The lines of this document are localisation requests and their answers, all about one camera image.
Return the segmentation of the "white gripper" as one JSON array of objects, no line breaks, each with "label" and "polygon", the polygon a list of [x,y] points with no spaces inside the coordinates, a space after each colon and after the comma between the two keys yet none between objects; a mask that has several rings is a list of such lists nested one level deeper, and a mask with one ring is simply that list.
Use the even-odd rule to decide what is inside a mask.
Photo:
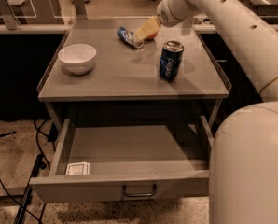
[{"label": "white gripper", "polygon": [[160,30],[160,24],[166,27],[176,26],[195,14],[195,7],[188,0],[162,0],[157,7],[157,17],[148,18],[133,34],[135,40],[145,40]]}]

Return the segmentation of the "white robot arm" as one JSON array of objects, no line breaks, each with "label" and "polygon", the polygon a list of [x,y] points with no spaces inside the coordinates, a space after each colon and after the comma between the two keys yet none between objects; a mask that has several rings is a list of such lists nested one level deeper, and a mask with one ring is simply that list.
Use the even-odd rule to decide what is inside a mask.
[{"label": "white robot arm", "polygon": [[209,174],[210,224],[278,224],[278,32],[238,0],[162,0],[165,26],[203,12],[261,97],[219,126]]}]

